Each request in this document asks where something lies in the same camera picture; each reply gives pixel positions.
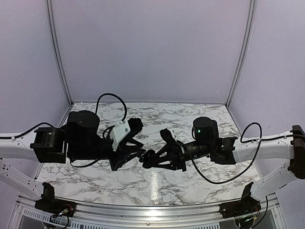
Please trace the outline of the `black earbud charging case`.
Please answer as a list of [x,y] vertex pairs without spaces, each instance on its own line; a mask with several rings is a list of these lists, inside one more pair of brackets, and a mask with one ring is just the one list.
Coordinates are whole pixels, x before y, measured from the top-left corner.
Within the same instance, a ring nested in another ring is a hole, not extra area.
[[147,150],[139,158],[139,162],[142,163],[142,167],[145,169],[152,168],[156,164],[157,154],[154,150]]

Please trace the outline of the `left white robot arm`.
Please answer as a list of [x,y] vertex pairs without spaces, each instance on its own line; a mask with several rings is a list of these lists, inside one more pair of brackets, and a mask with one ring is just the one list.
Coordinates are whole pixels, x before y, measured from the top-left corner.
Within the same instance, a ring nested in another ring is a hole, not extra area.
[[67,123],[56,128],[40,123],[32,129],[0,138],[0,179],[41,204],[49,212],[60,209],[54,187],[36,182],[4,163],[4,159],[26,159],[40,163],[60,163],[66,160],[108,160],[116,171],[125,163],[143,153],[143,144],[134,139],[142,131],[140,118],[123,119],[110,128],[110,136],[97,134],[100,119],[94,112],[82,110],[70,112]]

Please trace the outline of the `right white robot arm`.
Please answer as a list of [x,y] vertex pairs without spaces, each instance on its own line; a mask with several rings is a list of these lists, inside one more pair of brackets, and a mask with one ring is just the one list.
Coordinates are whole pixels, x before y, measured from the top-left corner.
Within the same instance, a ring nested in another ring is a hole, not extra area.
[[201,157],[220,165],[235,165],[256,159],[288,159],[261,180],[246,185],[236,210],[245,214],[270,193],[297,179],[305,178],[305,133],[301,126],[294,125],[291,131],[258,138],[226,137],[218,135],[214,120],[198,118],[193,123],[194,141],[183,144],[173,138],[168,129],[160,131],[166,144],[158,151],[149,150],[142,159],[144,168],[159,167],[170,170],[186,170],[187,161]]

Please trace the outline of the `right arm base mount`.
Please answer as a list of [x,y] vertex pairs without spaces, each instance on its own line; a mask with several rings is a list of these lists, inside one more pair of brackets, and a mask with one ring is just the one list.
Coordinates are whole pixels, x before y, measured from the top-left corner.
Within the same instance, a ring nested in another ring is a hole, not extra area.
[[253,184],[254,183],[251,182],[244,187],[240,200],[220,204],[219,212],[224,219],[238,217],[261,210],[260,201],[251,197],[251,188]]

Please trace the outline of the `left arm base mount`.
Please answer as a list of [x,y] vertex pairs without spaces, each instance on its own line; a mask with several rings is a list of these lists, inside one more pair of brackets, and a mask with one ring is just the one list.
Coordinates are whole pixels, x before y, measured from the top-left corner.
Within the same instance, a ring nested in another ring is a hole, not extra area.
[[59,216],[62,212],[64,216],[73,217],[76,203],[56,198],[54,187],[51,184],[43,182],[42,186],[43,193],[41,198],[35,201],[35,208],[56,216]]

